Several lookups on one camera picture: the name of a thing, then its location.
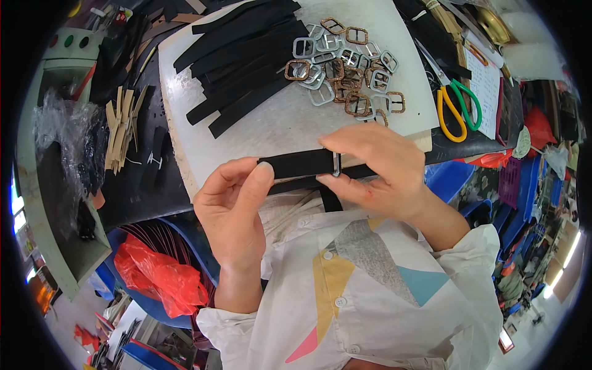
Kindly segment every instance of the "paper note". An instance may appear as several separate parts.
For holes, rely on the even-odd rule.
[[[500,70],[492,62],[484,66],[477,57],[465,48],[466,68],[472,73],[471,91],[481,104],[481,126],[479,131],[488,138],[496,139],[497,104],[500,95]],[[471,100],[473,122],[477,121],[477,108]]]

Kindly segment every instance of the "scissors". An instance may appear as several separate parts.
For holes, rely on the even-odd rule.
[[[422,43],[419,42],[418,39],[415,39],[415,42],[416,42],[417,46],[419,47],[419,49],[422,51],[423,56],[426,58],[430,67],[432,67],[432,69],[436,73],[437,78],[440,80],[440,89],[437,92],[437,112],[438,112],[438,120],[440,121],[440,128],[442,128],[444,135],[449,140],[454,141],[455,143],[461,143],[466,139],[465,121],[466,121],[466,124],[471,129],[471,131],[477,131],[479,129],[479,126],[481,126],[481,118],[482,118],[481,117],[482,116],[481,104],[479,104],[479,100],[477,100],[477,97],[475,96],[475,94],[473,94],[473,92],[471,90],[469,90],[465,85],[461,84],[460,82],[458,82],[455,79],[452,79],[452,81],[450,81],[450,79],[448,77],[446,77],[446,74],[444,73],[442,68],[440,68],[440,66],[438,66],[435,59],[430,55],[430,53],[426,50],[426,48],[422,45]],[[446,91],[446,86],[450,86],[450,88],[456,94],[456,97],[458,98],[458,101],[461,105],[461,111],[462,111],[462,115],[465,117],[465,121],[462,120],[461,115],[459,114],[458,110],[455,108],[452,101],[450,100],[450,97],[448,96],[448,92]],[[466,105],[463,100],[461,90],[466,92],[471,97],[471,99],[475,102],[475,107],[477,109],[477,121],[475,122],[475,124],[472,123],[471,117],[469,116],[469,112],[466,110]],[[451,134],[451,132],[446,127],[446,123],[444,122],[442,99],[446,102],[446,105],[448,106],[448,108],[450,109],[450,111],[452,112],[452,114],[454,115],[456,120],[458,121],[458,124],[461,126],[462,134],[460,136],[454,136],[453,134]]]

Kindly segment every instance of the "fingernail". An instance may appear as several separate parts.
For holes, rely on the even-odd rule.
[[[274,178],[274,167],[269,162],[260,162],[253,170],[253,176],[258,181],[267,182]]]
[[[335,177],[333,175],[331,175],[330,173],[324,173],[322,175],[316,176],[317,181],[319,181],[323,185],[327,185],[327,183],[330,182],[334,178]]]

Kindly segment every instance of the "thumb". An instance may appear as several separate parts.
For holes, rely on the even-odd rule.
[[[233,211],[239,217],[253,217],[273,184],[274,168],[268,162],[261,162],[244,180]]]
[[[358,180],[350,179],[344,173],[339,177],[328,173],[317,175],[317,181],[331,189],[339,198],[359,205],[367,205],[375,196],[374,191],[369,186]]]

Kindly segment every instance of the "hand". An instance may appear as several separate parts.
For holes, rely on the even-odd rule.
[[[336,153],[360,159],[381,178],[363,184],[341,174],[317,180],[338,197],[389,218],[410,221],[424,208],[429,189],[423,183],[425,155],[413,141],[375,123],[352,124],[318,142]]]
[[[265,235],[257,209],[274,184],[274,169],[257,158],[220,165],[195,195],[194,210],[223,271],[260,271]]]

